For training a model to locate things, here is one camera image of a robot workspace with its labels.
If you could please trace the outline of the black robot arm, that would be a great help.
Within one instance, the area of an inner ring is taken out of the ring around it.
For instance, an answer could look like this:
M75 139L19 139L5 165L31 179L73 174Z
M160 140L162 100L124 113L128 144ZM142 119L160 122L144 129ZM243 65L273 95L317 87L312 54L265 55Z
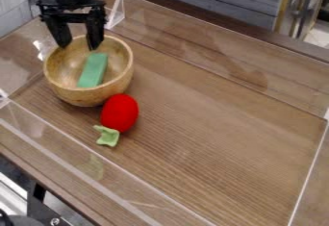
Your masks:
M70 23L85 24L89 49L99 47L108 23L105 0L38 0L37 6L41 9L41 19L61 48L66 48L74 40Z

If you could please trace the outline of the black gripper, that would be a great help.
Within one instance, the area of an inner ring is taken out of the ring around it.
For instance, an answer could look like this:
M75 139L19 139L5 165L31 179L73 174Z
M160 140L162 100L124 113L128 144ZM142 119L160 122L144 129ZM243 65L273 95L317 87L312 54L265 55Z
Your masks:
M69 23L86 22L86 39L90 50L95 50L105 40L105 23L108 22L106 2L86 0L75 5L62 5L55 0L39 0L41 19L47 23L50 33L59 47L65 48L73 41Z

